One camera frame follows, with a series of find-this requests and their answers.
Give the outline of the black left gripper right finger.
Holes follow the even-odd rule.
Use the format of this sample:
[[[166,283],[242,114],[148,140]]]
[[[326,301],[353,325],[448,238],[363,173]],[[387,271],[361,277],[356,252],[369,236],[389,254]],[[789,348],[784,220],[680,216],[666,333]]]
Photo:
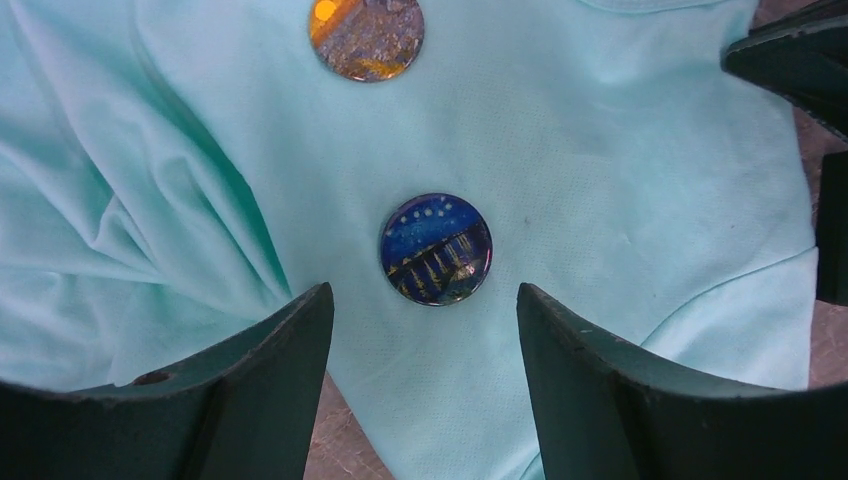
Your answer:
[[[535,285],[517,298],[549,479],[843,479],[847,387],[752,385],[688,368]]]

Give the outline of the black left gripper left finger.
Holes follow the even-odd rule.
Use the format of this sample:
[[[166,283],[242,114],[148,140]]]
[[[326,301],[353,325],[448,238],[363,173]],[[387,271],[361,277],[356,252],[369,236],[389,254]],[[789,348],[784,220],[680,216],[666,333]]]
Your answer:
[[[317,285],[269,318],[132,383],[3,383],[5,479],[299,479],[332,338]]]

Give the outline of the mint green garment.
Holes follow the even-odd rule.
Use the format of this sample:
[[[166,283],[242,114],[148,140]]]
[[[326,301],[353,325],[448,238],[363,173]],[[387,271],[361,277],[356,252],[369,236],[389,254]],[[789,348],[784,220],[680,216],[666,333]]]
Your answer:
[[[659,355],[809,381],[817,250],[791,107],[723,73],[752,1],[425,1],[378,84],[306,1],[1,5],[1,376],[124,384],[331,284],[328,369],[398,479],[539,479],[516,295]],[[471,203],[476,292],[386,279],[407,200]]]

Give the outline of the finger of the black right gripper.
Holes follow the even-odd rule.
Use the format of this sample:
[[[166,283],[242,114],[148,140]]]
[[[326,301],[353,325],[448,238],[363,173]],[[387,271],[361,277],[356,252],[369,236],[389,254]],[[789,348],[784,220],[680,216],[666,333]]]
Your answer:
[[[722,70],[847,140],[847,2],[815,1],[727,47]]]
[[[847,153],[823,157],[816,222],[818,300],[847,305]]]

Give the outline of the blue starry round brooch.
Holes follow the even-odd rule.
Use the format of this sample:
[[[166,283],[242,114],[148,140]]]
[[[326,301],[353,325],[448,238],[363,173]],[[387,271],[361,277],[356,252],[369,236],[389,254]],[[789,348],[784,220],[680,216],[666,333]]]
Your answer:
[[[379,243],[391,286],[425,306],[448,306],[473,295],[492,263],[493,239],[481,213],[448,193],[415,196],[388,217]]]

